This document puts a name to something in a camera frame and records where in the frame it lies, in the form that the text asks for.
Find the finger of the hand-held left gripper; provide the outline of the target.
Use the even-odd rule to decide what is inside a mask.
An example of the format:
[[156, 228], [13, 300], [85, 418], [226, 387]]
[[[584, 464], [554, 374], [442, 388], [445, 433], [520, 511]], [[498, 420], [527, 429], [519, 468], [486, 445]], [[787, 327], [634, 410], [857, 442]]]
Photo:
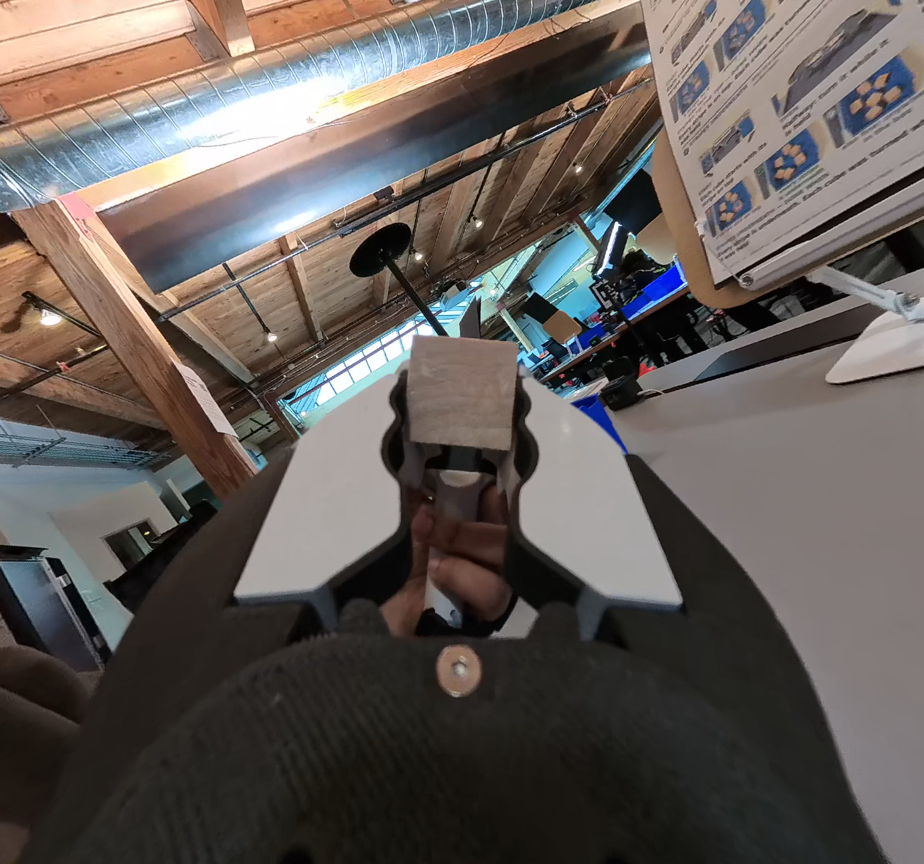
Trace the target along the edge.
[[516, 494], [521, 484], [521, 477], [515, 465], [515, 454], [515, 446], [506, 451], [492, 451], [492, 463], [496, 467], [495, 485], [504, 501], [506, 514], [513, 513]]
[[437, 456], [437, 444], [403, 441], [402, 484], [423, 489], [427, 463]]

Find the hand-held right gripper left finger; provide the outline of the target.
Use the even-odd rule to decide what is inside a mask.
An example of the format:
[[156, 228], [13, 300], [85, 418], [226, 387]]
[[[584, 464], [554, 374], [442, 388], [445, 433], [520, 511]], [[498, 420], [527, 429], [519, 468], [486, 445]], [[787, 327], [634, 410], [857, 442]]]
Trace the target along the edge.
[[403, 588], [413, 565], [407, 377], [384, 376], [298, 442], [236, 604], [307, 604], [332, 631], [347, 603], [383, 605]]

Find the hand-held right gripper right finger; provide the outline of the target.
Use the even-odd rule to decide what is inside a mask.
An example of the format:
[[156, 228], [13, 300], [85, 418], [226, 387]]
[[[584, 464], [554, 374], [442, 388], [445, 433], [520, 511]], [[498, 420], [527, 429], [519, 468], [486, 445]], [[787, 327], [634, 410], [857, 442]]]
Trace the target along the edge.
[[595, 639], [613, 608], [673, 613], [683, 595], [617, 440], [531, 378], [517, 382], [507, 582]]

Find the wooden cube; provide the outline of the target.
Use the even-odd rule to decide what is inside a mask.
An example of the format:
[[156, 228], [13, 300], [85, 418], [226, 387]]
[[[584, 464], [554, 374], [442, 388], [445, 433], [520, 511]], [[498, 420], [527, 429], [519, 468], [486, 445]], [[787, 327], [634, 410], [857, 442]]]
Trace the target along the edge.
[[408, 365], [408, 440], [509, 452], [517, 357], [509, 342], [417, 335]]

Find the blue plastic bin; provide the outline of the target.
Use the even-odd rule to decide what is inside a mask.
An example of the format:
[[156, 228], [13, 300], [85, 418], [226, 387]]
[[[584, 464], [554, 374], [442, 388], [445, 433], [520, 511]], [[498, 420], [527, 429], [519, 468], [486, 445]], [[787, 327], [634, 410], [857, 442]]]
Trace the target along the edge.
[[623, 454], [629, 454], [626, 445], [619, 436], [619, 433], [617, 432], [616, 427], [610, 418], [609, 409], [603, 403], [600, 394], [581, 396], [580, 398], [572, 398], [570, 400], [570, 405], [587, 415], [599, 427], [601, 427], [602, 430], [604, 430], [610, 437], [612, 437], [612, 439], [622, 450]]

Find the grey desk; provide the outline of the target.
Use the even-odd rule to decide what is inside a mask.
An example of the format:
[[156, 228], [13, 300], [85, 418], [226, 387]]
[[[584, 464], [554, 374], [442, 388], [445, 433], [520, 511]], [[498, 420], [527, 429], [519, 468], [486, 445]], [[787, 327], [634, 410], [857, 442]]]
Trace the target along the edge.
[[849, 309], [842, 299], [641, 380], [611, 416], [751, 575], [825, 709], [892, 862], [922, 862], [922, 374], [828, 385], [842, 347], [700, 384], [722, 354]]

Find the black round disc on pole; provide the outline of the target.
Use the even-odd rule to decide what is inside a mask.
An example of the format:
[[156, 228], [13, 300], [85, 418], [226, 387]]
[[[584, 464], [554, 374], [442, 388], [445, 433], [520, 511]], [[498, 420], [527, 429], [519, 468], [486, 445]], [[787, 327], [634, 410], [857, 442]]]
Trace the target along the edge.
[[412, 237], [412, 229], [406, 223], [387, 224], [364, 239], [357, 247], [350, 260], [350, 272], [357, 278], [370, 279], [383, 270], [389, 271], [407, 298], [433, 328], [434, 333], [437, 336], [448, 337], [448, 333], [432, 310], [398, 268], [397, 260], [410, 249]]

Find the instruction sheet on clipboard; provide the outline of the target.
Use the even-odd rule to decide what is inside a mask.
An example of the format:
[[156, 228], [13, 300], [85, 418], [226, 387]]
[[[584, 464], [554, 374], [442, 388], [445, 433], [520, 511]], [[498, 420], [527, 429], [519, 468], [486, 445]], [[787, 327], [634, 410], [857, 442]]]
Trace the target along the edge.
[[845, 222], [825, 223], [821, 235], [806, 239], [793, 249], [788, 248], [786, 258], [771, 258], [769, 264], [752, 270], [752, 280], [748, 284], [745, 276], [741, 276], [732, 277], [731, 284], [717, 286], [700, 233], [701, 219], [694, 213], [665, 131], [655, 140], [652, 177], [687, 285], [703, 305], [732, 309], [802, 278], [856, 297], [907, 322], [922, 321], [922, 289], [869, 284], [830, 266], [832, 259], [845, 257], [921, 223], [921, 180], [899, 188], [890, 196], [877, 197], [865, 210], [849, 212]]

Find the black light rig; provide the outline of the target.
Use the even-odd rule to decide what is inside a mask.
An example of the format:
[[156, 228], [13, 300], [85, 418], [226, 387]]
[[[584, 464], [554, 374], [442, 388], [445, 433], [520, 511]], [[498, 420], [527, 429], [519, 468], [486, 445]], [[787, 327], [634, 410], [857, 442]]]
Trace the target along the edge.
[[641, 234], [661, 213], [653, 179], [640, 170], [603, 207], [608, 227], [595, 259], [594, 279], [618, 278], [630, 236]]

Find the person's dark clothing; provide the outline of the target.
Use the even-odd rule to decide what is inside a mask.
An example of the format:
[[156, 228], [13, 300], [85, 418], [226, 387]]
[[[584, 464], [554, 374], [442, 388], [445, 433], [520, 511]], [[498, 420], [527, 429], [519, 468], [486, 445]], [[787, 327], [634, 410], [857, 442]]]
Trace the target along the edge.
[[1, 649], [2, 858], [40, 819], [75, 748], [100, 673], [78, 673], [40, 650]]

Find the printed instruction sheet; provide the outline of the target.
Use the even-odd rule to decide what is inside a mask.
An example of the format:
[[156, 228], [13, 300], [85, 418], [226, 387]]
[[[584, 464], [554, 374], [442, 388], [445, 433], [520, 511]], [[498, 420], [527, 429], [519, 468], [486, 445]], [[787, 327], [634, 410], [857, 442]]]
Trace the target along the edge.
[[716, 285], [922, 220], [923, 0], [641, 0]]

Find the large spiral air duct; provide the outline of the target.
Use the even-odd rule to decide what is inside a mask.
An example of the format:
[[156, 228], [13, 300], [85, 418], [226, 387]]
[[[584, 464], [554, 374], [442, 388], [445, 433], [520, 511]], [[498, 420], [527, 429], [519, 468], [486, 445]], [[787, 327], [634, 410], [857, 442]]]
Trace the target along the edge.
[[333, 103], [530, 45], [615, 0], [423, 0], [2, 128], [1, 209], [35, 208], [193, 150], [278, 142]]

